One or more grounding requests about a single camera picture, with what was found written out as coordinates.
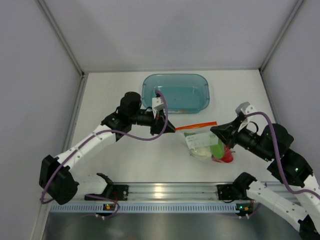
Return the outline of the green fake vegetable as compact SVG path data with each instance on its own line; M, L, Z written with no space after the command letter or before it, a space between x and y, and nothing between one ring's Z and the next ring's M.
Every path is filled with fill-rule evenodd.
M225 145L220 139L215 144L210 145L209 148L214 159L220 160L225 155Z

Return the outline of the clear zip bag orange seal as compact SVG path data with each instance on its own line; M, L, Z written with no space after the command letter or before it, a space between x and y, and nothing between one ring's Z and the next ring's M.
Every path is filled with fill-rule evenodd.
M175 129L175 136L189 151L197 147L207 147L215 144L219 138L210 131L210 128L217 126L216 121L202 122L191 125L180 126ZM212 157L203 159L196 158L201 161L213 161Z

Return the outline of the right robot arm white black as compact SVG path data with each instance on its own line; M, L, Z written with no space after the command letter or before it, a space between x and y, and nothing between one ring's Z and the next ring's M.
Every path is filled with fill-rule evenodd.
M250 117L240 114L232 122L211 127L227 147L238 145L253 155L270 162L267 170L296 196L299 204L288 201L270 190L247 172L241 173L230 189L238 200L255 200L287 221L303 240L320 238L320 186L314 172L297 152L290 149L294 138L280 124L272 123L267 115L260 113L267 122L261 134L252 132L241 124Z

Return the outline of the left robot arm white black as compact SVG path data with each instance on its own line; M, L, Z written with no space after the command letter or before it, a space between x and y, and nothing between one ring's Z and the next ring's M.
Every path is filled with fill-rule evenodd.
M103 173L82 175L80 168L124 136L149 142L165 133L176 131L168 119L168 105L162 92L155 91L150 107L142 109L141 105L139 93L125 93L116 110L106 116L82 141L55 157L46 156L40 168L40 203L50 203L45 199L46 194L59 205L78 196L84 196L86 200L109 199L113 194L113 181Z

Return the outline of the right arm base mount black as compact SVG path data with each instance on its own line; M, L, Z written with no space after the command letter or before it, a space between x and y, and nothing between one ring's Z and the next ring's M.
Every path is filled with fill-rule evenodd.
M237 189L233 184L218 184L216 187L218 199L220 201L232 203L237 200L249 199L243 190Z

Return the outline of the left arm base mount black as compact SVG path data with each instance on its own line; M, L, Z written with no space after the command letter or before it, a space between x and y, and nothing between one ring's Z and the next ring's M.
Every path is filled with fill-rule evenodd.
M113 201L126 201L129 195L129 186L126 184L109 184L100 194L90 193L85 195L85 201L110 199Z

